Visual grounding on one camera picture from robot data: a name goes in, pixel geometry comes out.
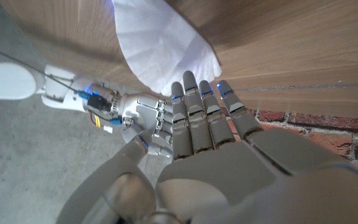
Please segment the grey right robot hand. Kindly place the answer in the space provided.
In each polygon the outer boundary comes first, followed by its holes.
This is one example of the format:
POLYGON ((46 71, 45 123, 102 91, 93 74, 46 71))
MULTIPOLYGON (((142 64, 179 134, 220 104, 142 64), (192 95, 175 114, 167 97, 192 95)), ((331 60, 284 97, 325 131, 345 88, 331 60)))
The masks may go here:
POLYGON ((146 93, 125 94, 119 105, 119 116, 125 126, 122 136, 129 142, 141 131, 148 131, 150 155, 172 158, 172 104, 146 93))

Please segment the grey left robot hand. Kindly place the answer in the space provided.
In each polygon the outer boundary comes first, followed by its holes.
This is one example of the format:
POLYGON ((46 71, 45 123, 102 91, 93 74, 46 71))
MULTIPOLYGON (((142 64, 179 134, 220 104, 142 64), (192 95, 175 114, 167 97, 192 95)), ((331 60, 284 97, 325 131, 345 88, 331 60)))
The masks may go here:
POLYGON ((142 131, 71 195, 58 223, 358 223, 358 169, 291 131, 264 129, 231 86, 172 84, 173 160, 152 185, 142 131))

